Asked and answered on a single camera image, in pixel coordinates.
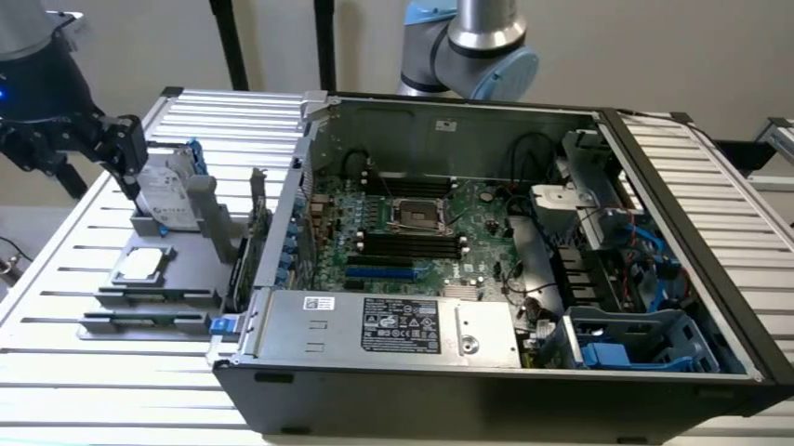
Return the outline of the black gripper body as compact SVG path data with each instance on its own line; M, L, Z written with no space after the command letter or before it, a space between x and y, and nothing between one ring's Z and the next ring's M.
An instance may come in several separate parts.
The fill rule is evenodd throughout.
M101 140L102 115L60 37L1 61L1 126L18 140L52 150L90 150Z

